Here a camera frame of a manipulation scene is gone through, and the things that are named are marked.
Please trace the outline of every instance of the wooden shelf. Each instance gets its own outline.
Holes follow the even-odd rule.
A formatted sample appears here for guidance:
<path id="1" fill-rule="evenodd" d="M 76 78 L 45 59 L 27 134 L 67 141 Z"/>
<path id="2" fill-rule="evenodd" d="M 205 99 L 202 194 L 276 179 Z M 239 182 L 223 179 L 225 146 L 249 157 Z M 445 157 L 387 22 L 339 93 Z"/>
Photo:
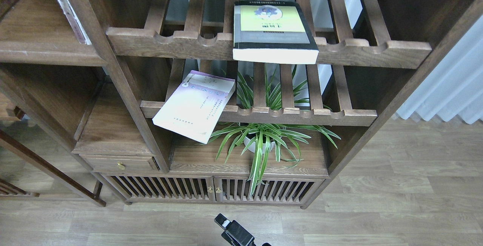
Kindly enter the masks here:
<path id="1" fill-rule="evenodd" d="M 112 83 L 105 83 L 102 87 L 72 152 L 153 156 Z"/>
<path id="2" fill-rule="evenodd" d="M 19 0 L 0 22 L 0 62 L 102 66 L 77 41 L 56 0 Z"/>
<path id="3" fill-rule="evenodd" d="M 322 147 L 321 134 L 311 131 L 303 131 L 312 136 L 309 145 L 300 144 L 302 150 L 302 160 L 296 167 L 292 162 L 276 162 L 275 152 L 271 151 L 267 169 L 264 177 L 266 178 L 307 178 L 307 179 L 326 179 L 328 171 L 326 165 L 326 155 Z M 215 175 L 230 177 L 248 177 L 250 166 L 252 165 L 253 153 L 246 151 L 242 156 L 244 146 L 235 148 L 225 164 L 225 156 L 229 146 L 225 146 L 220 158 L 215 160 L 222 138 L 218 138 L 208 145 L 196 145 L 196 141 L 179 136 L 174 140 L 173 160 L 169 174 L 173 175 Z M 298 153 L 293 145 L 289 148 L 295 155 Z M 290 158 L 284 148 L 282 158 Z"/>
<path id="4" fill-rule="evenodd" d="M 175 59 L 172 64 L 171 77 L 166 98 L 181 84 L 183 77 L 185 61 L 183 59 Z M 211 62 L 202 62 L 200 70 L 210 73 Z M 229 64 L 227 74 L 228 77 L 237 79 L 236 71 L 238 65 L 236 62 Z M 236 95 L 234 95 L 229 105 L 226 105 L 219 121 L 231 122 L 258 122 L 258 123 L 279 123 L 279 124 L 311 124 L 311 125 L 336 125 L 336 126 L 370 126 L 376 119 L 376 110 L 352 109 L 352 103 L 349 95 L 349 89 L 345 79 L 345 71 L 343 66 L 333 66 L 333 75 L 335 83 L 335 93 L 337 94 L 338 112 L 332 112 L 323 108 L 321 90 L 318 74 L 310 72 L 310 69 L 317 70 L 316 65 L 307 65 L 307 81 L 309 88 L 310 107 L 308 110 L 302 110 L 294 106 L 293 84 L 291 78 L 291 65 L 280 65 L 281 78 L 281 99 L 282 109 L 271 110 L 265 106 L 265 68 L 264 64 L 255 64 L 254 82 L 254 106 L 250 109 L 242 109 L 236 105 Z M 153 118 L 164 102 L 159 101 L 141 101 L 140 108 L 146 118 Z"/>
<path id="5" fill-rule="evenodd" d="M 169 0 L 152 1 L 143 29 L 113 26 L 107 30 L 107 35 L 116 55 L 233 60 L 234 1 L 226 0 L 223 31 L 211 34 L 208 36 L 210 38 L 204 38 L 200 32 L 204 0 L 191 0 L 184 30 L 174 31 L 171 36 L 160 35 L 163 33 Z M 315 36 L 309 0 L 296 1 L 302 7 Z M 369 45 L 368 39 L 354 38 L 344 0 L 329 0 L 336 43 L 328 43 L 325 37 L 315 37 L 320 51 L 317 63 L 417 69 L 431 51 L 429 43 L 391 40 L 378 1 L 361 2 L 372 33 L 368 39 L 374 40 L 377 45 Z"/>

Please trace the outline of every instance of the paperback book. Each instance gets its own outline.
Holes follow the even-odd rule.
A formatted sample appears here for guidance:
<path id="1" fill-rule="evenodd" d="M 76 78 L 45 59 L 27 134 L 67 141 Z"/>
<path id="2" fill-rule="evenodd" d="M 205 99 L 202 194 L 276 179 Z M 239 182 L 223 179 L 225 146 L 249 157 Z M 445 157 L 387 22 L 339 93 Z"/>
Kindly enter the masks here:
<path id="1" fill-rule="evenodd" d="M 235 91 L 235 80 L 191 71 L 152 122 L 206 144 Z"/>
<path id="2" fill-rule="evenodd" d="M 233 59 L 247 62 L 315 64 L 319 50 L 295 2 L 237 1 Z"/>

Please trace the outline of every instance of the cabinet door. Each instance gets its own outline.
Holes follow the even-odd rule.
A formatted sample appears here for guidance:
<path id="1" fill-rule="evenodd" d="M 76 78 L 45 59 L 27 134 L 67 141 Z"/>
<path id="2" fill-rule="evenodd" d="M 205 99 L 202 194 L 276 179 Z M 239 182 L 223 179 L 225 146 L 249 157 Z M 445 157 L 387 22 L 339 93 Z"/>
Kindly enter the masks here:
<path id="1" fill-rule="evenodd" d="M 103 175 L 127 201 L 214 203 L 213 177 Z"/>
<path id="2" fill-rule="evenodd" d="M 216 201 L 222 203 L 284 203 L 301 205 L 323 179 L 264 179 L 249 196 L 251 181 L 244 177 L 215 177 Z"/>

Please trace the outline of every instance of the brass drawer knob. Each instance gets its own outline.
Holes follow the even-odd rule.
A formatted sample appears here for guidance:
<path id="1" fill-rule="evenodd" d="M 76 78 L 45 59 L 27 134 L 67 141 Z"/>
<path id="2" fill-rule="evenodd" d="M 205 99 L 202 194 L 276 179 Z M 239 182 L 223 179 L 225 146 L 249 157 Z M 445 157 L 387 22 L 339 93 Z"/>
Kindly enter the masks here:
<path id="1" fill-rule="evenodd" d="M 120 161 L 117 162 L 117 167 L 119 170 L 126 170 L 126 166 L 124 166 L 124 164 Z"/>

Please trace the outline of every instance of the spider plant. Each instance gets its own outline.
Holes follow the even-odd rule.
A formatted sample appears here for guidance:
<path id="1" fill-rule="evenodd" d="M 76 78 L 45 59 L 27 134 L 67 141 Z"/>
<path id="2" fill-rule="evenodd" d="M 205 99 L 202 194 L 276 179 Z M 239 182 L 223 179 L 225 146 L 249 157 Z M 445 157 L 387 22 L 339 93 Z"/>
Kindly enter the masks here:
<path id="1" fill-rule="evenodd" d="M 292 70 L 292 79 L 295 76 L 296 67 Z M 274 87 L 272 87 L 272 81 L 275 76 L 275 72 L 273 75 L 268 79 L 267 72 L 265 72 L 265 100 L 266 105 L 273 110 L 281 109 L 281 84 L 278 83 Z M 241 105 L 243 108 L 251 108 L 253 105 L 253 90 L 248 85 L 245 78 L 238 73 L 238 92 L 237 97 L 241 101 Z M 302 93 L 304 89 L 307 89 L 307 81 L 303 81 L 298 86 L 293 89 L 294 98 L 297 97 Z M 309 103 L 309 98 L 301 98 L 299 100 L 295 100 L 296 104 L 299 103 Z M 337 148 L 336 143 L 332 139 L 337 138 L 340 139 L 337 134 L 333 133 L 329 129 L 325 128 L 324 126 L 320 125 L 293 125 L 293 124 L 269 124 L 269 123 L 249 123 L 246 125 L 241 125 L 239 123 L 231 123 L 224 129 L 215 131 L 211 134 L 210 140 L 211 141 L 219 138 L 220 136 L 225 135 L 223 141 L 220 144 L 218 149 L 218 153 L 216 154 L 216 160 L 221 155 L 221 152 L 225 145 L 227 145 L 228 141 L 233 138 L 231 142 L 228 152 L 226 154 L 225 163 L 228 161 L 229 156 L 233 149 L 243 143 L 243 140 L 248 135 L 255 135 L 245 146 L 241 155 L 245 153 L 250 145 L 253 143 L 255 144 L 255 153 L 252 162 L 252 168 L 250 170 L 250 175 L 248 177 L 248 181 L 252 181 L 250 186 L 250 193 L 248 196 L 252 196 L 255 192 L 256 187 L 262 183 L 262 177 L 264 175 L 265 169 L 267 167 L 267 162 L 269 158 L 269 152 L 271 149 L 271 142 L 275 142 L 275 161 L 280 162 L 280 160 L 294 162 L 294 165 L 291 167 L 295 167 L 301 160 L 303 160 L 299 142 L 308 144 L 309 142 L 307 139 L 311 138 L 310 136 L 300 133 L 299 131 L 295 131 L 293 129 L 306 129 L 309 131 L 317 131 L 326 136 L 326 138 Z M 294 152 L 288 147 L 287 143 L 292 143 L 293 146 L 297 149 L 297 155 L 295 156 Z M 282 158 L 281 151 L 285 148 L 285 150 L 290 155 L 290 158 Z"/>

